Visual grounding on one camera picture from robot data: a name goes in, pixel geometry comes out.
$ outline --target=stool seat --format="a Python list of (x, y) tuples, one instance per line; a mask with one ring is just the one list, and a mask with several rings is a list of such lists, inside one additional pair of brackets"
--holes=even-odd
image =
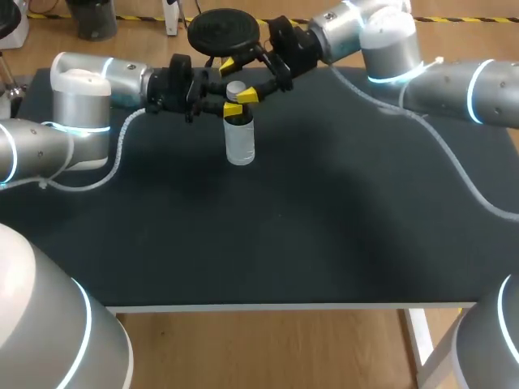
[(0, 2), (0, 39), (10, 35), (20, 22), (22, 13), (12, 0), (2, 0)]

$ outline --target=small bottle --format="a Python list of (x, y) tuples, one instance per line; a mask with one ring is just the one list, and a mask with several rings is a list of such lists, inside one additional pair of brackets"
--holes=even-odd
[[(236, 95), (247, 89), (241, 81), (227, 84), (227, 99), (236, 102)], [(239, 115), (224, 118), (227, 159), (233, 165), (248, 165), (255, 157), (254, 118), (251, 109), (243, 106)]]

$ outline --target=black round stool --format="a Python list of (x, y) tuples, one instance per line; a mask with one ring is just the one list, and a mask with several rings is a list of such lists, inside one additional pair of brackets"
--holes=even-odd
[(187, 29), (187, 39), (199, 53), (230, 57), (260, 42), (260, 26), (246, 12), (221, 8), (196, 16)]

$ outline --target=silver robot arm segment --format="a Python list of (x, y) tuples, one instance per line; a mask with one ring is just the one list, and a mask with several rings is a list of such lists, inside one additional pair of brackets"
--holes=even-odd
[(109, 82), (72, 69), (54, 77), (52, 122), (0, 121), (0, 184), (90, 170), (108, 160)]
[(54, 85), (57, 75), (72, 69), (90, 71), (107, 79), (112, 87), (111, 100), (114, 105), (138, 109), (146, 103), (153, 68), (145, 63), (89, 54), (60, 53), (50, 70), (51, 83)]
[(493, 126), (519, 128), (519, 63), (467, 61), (426, 66), (410, 4), (344, 1), (316, 16), (322, 61), (362, 50), (372, 94), (389, 104)]

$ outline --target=gray cable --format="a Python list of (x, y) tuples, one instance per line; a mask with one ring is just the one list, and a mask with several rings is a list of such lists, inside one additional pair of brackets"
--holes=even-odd
[(469, 189), (470, 193), (476, 198), (478, 203), (480, 203), (487, 211), (492, 213), (495, 216), (498, 216), (502, 219), (513, 221), (513, 222), (519, 222), (519, 214), (504, 211), (498, 207), (496, 207), (494, 204), (490, 203), (485, 196), (481, 194), (481, 192), (478, 190), (476, 185), (472, 182), (469, 175), (461, 165), (461, 162), (457, 159), (456, 154), (454, 154), (453, 150), (447, 145), (447, 143), (444, 141), (444, 139), (440, 136), (438, 131), (435, 130), (435, 128), (429, 124), (425, 119), (423, 119), (421, 116), (417, 115), (416, 113), (409, 111), (408, 109), (403, 109), (400, 107), (397, 107), (395, 105), (391, 105), (388, 103), (384, 103), (383, 101), (377, 100), (365, 92), (361, 91), (359, 88), (354, 86), (344, 75), (341, 74), (341, 72), (335, 68), (335, 66), (330, 65), (330, 69), (332, 70), (333, 74), (341, 81), (346, 87), (351, 89), (354, 93), (361, 96), (364, 100), (367, 100), (371, 102), (374, 105), (378, 105), (380, 108), (387, 109), (390, 111), (393, 111), (395, 113), (402, 114), (410, 119), (415, 120), (416, 122), (420, 123), (428, 132), (432, 135), (432, 137), (435, 139), (435, 141), (441, 146), (441, 148), (444, 150), (445, 154), (447, 154), (447, 157), (451, 160), (451, 162), (454, 165), (454, 168), (458, 172), (458, 174), (461, 177), (461, 180), (465, 183), (467, 188)]

